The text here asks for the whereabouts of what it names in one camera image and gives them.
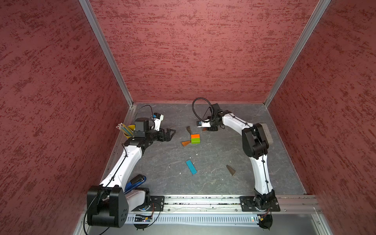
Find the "orange triangular block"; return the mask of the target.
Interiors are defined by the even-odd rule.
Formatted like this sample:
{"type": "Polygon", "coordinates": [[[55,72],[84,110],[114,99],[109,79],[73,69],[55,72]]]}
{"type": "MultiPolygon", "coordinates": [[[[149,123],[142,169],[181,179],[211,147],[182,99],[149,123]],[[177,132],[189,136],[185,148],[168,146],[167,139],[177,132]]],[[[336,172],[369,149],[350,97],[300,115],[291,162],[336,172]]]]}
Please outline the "orange triangular block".
{"type": "Polygon", "coordinates": [[[191,144],[191,140],[189,141],[184,141],[184,142],[181,142],[182,146],[186,147],[187,145],[191,144]]]}

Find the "orange rectangular block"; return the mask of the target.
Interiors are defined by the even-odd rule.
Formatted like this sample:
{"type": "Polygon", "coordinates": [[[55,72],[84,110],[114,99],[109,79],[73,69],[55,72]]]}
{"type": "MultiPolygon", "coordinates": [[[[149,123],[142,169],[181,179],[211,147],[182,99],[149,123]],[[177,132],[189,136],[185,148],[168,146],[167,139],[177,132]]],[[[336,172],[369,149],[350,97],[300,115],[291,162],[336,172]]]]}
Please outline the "orange rectangular block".
{"type": "Polygon", "coordinates": [[[191,135],[191,138],[192,138],[192,139],[199,139],[199,138],[200,138],[200,135],[199,135],[199,134],[192,134],[192,135],[191,135]]]}

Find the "green rectangular block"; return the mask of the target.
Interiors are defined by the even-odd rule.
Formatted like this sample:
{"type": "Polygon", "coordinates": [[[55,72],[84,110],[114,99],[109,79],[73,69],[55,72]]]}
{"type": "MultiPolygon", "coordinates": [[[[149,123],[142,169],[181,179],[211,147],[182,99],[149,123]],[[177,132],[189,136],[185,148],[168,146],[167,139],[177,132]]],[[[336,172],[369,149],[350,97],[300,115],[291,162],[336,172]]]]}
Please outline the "green rectangular block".
{"type": "Polygon", "coordinates": [[[200,140],[200,138],[191,138],[191,143],[192,144],[200,144],[201,140],[200,140]]]}

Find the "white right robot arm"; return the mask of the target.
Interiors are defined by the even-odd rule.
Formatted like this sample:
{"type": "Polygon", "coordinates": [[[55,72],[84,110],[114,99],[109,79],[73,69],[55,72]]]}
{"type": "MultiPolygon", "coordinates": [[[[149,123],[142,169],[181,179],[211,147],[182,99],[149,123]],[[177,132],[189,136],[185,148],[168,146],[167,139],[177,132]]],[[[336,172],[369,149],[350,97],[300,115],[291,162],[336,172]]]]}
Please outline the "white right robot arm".
{"type": "Polygon", "coordinates": [[[255,178],[254,206],[260,211],[267,210],[276,197],[267,166],[269,143],[262,125],[248,123],[230,111],[221,110],[218,104],[212,105],[210,111],[211,118],[205,120],[209,128],[224,125],[241,135],[242,149],[250,158],[255,178]]]}

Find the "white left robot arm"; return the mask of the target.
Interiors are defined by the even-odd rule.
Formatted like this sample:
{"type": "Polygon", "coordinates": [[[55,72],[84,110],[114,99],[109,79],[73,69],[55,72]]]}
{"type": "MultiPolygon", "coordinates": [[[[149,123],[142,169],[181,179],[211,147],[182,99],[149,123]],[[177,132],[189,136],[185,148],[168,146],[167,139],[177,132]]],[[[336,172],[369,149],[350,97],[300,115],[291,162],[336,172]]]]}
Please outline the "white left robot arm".
{"type": "Polygon", "coordinates": [[[135,120],[133,135],[122,145],[122,154],[108,176],[98,186],[87,192],[86,221],[89,226],[120,228],[134,209],[153,210],[150,191],[140,188],[146,181],[144,175],[130,179],[130,175],[145,150],[154,142],[169,142],[175,134],[173,129],[160,127],[164,117],[154,113],[152,118],[135,120]]]}

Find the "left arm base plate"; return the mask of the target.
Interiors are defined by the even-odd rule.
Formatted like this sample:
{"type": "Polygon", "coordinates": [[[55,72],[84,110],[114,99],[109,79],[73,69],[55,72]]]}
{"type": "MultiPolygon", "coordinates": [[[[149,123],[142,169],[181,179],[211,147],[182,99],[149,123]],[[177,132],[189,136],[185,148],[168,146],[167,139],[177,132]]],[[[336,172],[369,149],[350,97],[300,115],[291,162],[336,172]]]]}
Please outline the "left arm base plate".
{"type": "Polygon", "coordinates": [[[163,211],[164,210],[164,196],[147,196],[142,205],[138,206],[134,211],[136,212],[153,212],[153,211],[163,211]]]}

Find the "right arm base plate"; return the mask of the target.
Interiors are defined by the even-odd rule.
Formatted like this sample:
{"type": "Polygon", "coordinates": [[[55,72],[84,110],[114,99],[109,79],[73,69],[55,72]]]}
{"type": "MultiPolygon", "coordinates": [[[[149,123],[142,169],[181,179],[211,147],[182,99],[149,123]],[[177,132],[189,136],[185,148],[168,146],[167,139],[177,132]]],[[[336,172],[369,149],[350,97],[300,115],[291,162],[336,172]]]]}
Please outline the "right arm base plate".
{"type": "Polygon", "coordinates": [[[240,206],[243,212],[280,212],[281,208],[275,196],[241,196],[240,206]]]}

